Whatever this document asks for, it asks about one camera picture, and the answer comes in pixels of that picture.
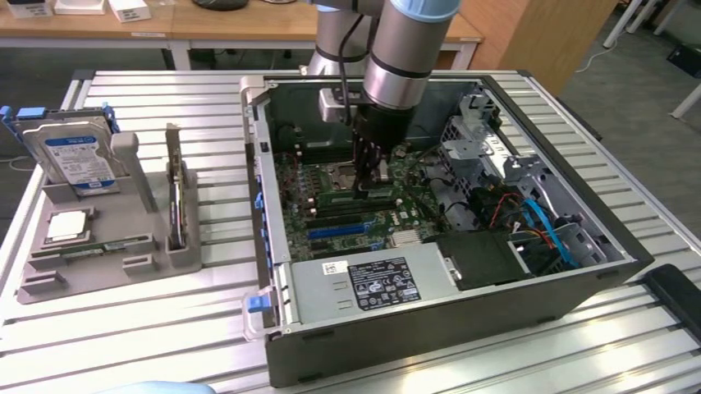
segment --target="white box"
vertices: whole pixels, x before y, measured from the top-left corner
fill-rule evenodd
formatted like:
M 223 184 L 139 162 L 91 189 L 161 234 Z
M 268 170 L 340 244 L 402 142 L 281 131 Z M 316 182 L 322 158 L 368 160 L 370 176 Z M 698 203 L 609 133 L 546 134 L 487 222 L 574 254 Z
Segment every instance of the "white box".
M 52 5 L 48 2 L 37 0 L 29 4 L 9 4 L 9 11 L 14 18 L 37 18 L 41 16 L 52 16 Z
M 59 15 L 105 15 L 105 0 L 56 0 L 53 11 Z
M 143 0 L 109 0 L 109 7 L 121 23 L 151 19 L 149 6 Z

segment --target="wooden table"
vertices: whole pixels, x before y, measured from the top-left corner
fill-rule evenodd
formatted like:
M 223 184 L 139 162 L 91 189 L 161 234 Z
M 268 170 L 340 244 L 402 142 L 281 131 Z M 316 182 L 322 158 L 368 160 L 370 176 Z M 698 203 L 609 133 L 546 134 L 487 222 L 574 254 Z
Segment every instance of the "wooden table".
M 314 49 L 315 6 L 299 1 L 272 5 L 251 0 L 239 11 L 211 11 L 189 0 L 159 6 L 147 0 L 153 18 L 119 23 L 113 14 L 14 19 L 0 0 L 0 47 L 161 48 L 173 54 L 175 69 L 191 70 L 191 48 Z M 462 16 L 454 18 L 443 51 L 455 52 L 454 69 L 464 70 L 482 35 Z

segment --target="gray floor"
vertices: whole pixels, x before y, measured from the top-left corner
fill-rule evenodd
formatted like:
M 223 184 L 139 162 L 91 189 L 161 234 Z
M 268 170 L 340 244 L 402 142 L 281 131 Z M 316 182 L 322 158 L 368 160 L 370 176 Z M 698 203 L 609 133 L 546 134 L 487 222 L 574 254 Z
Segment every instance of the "gray floor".
M 602 50 L 601 41 L 613 27 L 606 23 L 590 54 Z M 673 45 L 647 31 L 626 34 L 618 47 L 597 57 L 591 67 L 575 74 L 561 94 L 594 129 L 603 135 L 603 145 L 653 191 L 691 231 L 701 236 L 701 106 L 686 121 L 667 113 L 691 92 L 694 80 L 666 60 Z M 310 52 L 283 59 L 276 51 L 275 68 L 296 68 L 308 61 Z M 0 105 L 56 108 L 77 68 L 95 70 L 163 70 L 156 50 L 93 49 L 0 49 Z M 272 51 L 225 53 L 217 68 L 267 69 Z M 21 147 L 0 132 L 0 158 L 22 154 Z M 30 166 L 29 162 L 16 164 Z M 0 163 L 0 239 L 9 225 L 29 172 L 16 172 Z

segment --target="circuit board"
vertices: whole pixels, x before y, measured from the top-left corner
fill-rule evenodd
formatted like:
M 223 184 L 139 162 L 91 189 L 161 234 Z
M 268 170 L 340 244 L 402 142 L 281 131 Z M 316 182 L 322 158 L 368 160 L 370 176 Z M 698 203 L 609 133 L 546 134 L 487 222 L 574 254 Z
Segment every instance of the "circuit board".
M 420 158 L 420 152 L 392 157 L 383 184 L 358 200 L 351 162 L 303 164 L 289 153 L 276 155 L 292 262 L 391 248 L 391 235 L 399 231 L 411 231 L 418 241 L 444 232 L 448 224 L 435 196 L 416 182 Z

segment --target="metal slotted table surface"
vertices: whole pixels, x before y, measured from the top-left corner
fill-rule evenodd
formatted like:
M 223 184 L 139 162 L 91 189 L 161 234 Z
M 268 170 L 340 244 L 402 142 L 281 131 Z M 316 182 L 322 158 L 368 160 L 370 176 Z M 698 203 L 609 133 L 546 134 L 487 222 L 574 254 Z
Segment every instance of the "metal slotted table surface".
M 256 285 L 239 79 L 269 71 L 97 72 L 73 80 L 63 108 L 109 102 L 141 141 L 145 171 L 161 167 L 164 126 L 180 124 L 199 178 L 204 269 L 180 277 L 18 305 L 21 256 L 38 220 L 33 173 L 0 249 L 0 390 L 81 393 L 145 380 L 208 383 L 217 392 L 693 392 L 698 343 L 646 288 L 629 283 L 555 322 L 275 390 L 260 342 L 240 329 L 240 297 Z M 448 72 L 468 76 L 470 71 Z M 631 178 L 533 78 L 491 72 L 625 225 L 655 256 L 701 282 L 698 240 Z M 522 153 L 527 142 L 504 122 Z

